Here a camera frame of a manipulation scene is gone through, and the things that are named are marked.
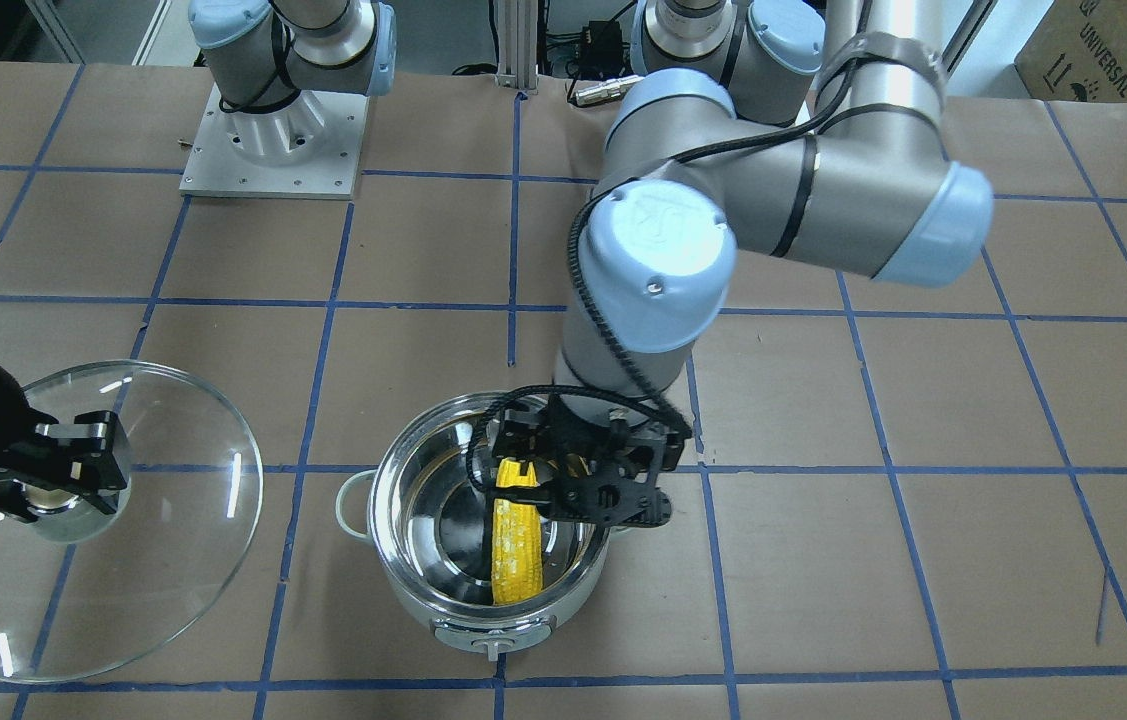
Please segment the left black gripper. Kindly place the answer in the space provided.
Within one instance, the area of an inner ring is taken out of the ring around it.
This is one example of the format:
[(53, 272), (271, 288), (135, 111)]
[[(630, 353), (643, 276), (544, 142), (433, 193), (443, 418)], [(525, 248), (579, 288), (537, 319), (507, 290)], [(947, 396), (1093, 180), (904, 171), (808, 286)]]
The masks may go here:
[(685, 419), (612, 392), (508, 392), (492, 402), (494, 473), (536, 471), (532, 486), (492, 486), (495, 500), (541, 518), (600, 528), (663, 527), (658, 486), (678, 466)]

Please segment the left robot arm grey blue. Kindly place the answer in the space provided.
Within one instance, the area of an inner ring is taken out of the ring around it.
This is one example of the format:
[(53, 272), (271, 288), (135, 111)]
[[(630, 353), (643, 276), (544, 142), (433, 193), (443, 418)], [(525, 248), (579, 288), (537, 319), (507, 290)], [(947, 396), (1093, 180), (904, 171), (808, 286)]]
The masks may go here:
[(639, 82), (567, 241), (554, 383), (473, 425), (467, 482), (549, 519), (659, 527), (691, 423), (665, 398), (742, 251), (921, 287), (979, 258), (987, 178), (947, 159), (938, 1), (639, 1)]

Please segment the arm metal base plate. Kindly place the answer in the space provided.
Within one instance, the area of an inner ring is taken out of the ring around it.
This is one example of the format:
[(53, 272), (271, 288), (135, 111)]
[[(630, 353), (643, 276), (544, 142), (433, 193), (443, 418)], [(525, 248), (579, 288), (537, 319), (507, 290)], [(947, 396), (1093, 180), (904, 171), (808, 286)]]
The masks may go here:
[(269, 114), (225, 113), (212, 88), (179, 190), (216, 199), (353, 199), (369, 97), (304, 91)]

